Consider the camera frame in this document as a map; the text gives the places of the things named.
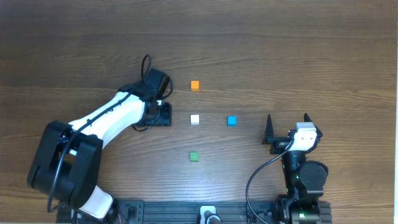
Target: white plastic part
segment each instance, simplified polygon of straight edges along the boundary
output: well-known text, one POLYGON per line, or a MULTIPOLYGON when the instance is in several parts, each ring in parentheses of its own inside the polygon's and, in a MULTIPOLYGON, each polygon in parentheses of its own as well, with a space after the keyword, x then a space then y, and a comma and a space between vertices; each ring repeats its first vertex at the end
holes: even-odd
MULTIPOLYGON (((70 122, 74 130, 79 129, 87 123, 88 119, 93 119, 106 108, 123 99, 128 93, 117 92, 115 97, 104 106, 85 116, 82 119, 70 122)), ((112 111, 102 115, 91 126, 83 129, 83 134, 95 134, 103 140, 103 148, 115 138, 123 129, 137 123, 144 114, 145 103, 138 96, 131 95, 121 105, 113 108, 112 111)))
POLYGON ((191 125, 199 124, 199 114, 191 115, 191 125))
POLYGON ((212 214, 216 214, 216 207, 214 207, 214 206, 200 207, 200 224, 205 224, 205 221, 206 221, 205 212, 206 211, 209 211, 212 214))
POLYGON ((95 218, 102 219, 111 208, 112 202, 112 196, 95 186, 94 192, 80 210, 95 218))
POLYGON ((312 122, 296 123, 293 146, 290 151, 307 151, 314 144, 317 138, 317 129, 312 122))

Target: black and white robotic arm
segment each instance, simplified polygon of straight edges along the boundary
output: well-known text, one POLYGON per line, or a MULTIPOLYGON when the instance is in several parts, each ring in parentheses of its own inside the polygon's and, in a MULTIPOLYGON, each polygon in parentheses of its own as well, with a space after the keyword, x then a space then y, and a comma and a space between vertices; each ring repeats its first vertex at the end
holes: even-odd
POLYGON ((53 121, 46 127, 28 175, 28 184, 67 203, 72 209, 112 223, 118 214, 114 198, 97 185, 102 149, 122 130, 143 131, 171 125, 171 106, 163 103, 172 92, 170 77, 150 68, 138 82, 121 87, 107 104, 68 124, 53 121), (163 96, 170 82, 170 93, 163 96), (72 155, 73 162, 64 161, 72 155))

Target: small block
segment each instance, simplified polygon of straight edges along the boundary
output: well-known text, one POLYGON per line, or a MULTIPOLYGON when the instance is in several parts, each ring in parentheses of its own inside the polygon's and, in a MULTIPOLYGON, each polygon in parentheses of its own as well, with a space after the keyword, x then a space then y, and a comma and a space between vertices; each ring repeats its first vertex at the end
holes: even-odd
POLYGON ((199 81, 191 81, 191 91, 199 91, 199 81))
POLYGON ((228 126, 236 126, 236 116, 228 116, 228 126))
POLYGON ((191 115, 191 125, 199 124, 199 114, 191 115))
POLYGON ((199 162, 199 152, 191 152, 189 160, 191 162, 199 162))

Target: white cube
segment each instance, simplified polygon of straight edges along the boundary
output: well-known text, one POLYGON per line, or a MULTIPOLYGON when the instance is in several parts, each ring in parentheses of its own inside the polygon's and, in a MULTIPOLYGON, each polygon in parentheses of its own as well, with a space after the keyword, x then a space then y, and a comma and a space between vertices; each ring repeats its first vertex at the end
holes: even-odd
POLYGON ((191 125, 199 124, 199 114, 191 115, 191 125))

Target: wooden table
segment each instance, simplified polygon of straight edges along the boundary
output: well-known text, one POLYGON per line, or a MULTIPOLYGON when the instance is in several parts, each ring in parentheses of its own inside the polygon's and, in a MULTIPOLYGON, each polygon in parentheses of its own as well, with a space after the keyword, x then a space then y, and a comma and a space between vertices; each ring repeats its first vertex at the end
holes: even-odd
MULTIPOLYGON (((309 158, 330 168, 322 200, 335 223, 392 223, 396 11, 393 0, 1 1, 0 222, 54 222, 47 196, 26 184, 44 127, 105 104, 152 54, 174 80, 172 127, 114 139, 105 191, 244 201, 249 176, 272 158, 260 144, 267 114, 285 136, 307 112, 324 133, 309 158)), ((250 195, 284 189, 276 162, 250 195)))

